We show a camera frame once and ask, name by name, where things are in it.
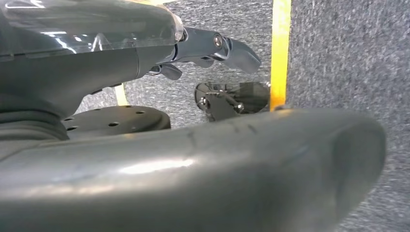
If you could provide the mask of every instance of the shiny metal part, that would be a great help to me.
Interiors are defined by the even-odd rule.
[[[223,40],[220,34],[216,34],[214,37],[214,44],[216,47],[222,47]]]

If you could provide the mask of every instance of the gray plastic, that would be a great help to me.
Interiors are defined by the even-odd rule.
[[[0,0],[1,56],[31,58],[177,43],[180,20],[129,0]]]
[[[379,123],[327,109],[42,143],[0,162],[2,232],[327,232],[386,156]]]

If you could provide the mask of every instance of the hole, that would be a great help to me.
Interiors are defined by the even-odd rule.
[[[73,130],[75,130],[75,129],[77,129],[77,128],[78,128],[78,126],[69,127],[69,128],[67,128],[67,131],[73,131]]]
[[[118,122],[112,122],[112,123],[108,124],[109,127],[116,127],[118,125],[119,125]]]

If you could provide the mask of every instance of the gray carpet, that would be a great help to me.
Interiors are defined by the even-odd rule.
[[[339,232],[410,231],[410,12],[408,0],[293,0],[288,103],[348,108],[377,118],[389,136],[384,175]],[[247,42],[263,60],[255,75],[216,65],[180,66],[178,81],[126,83],[131,104],[167,112],[173,127],[205,122],[193,100],[204,80],[269,80],[272,1],[182,0],[169,4],[185,25]],[[85,98],[79,111],[115,105],[112,89]]]

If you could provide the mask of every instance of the metal bracket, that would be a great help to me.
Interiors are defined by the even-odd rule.
[[[239,116],[235,106],[229,104],[227,95],[207,93],[201,99],[201,104],[205,105],[205,112],[208,114],[210,121],[221,121]]]

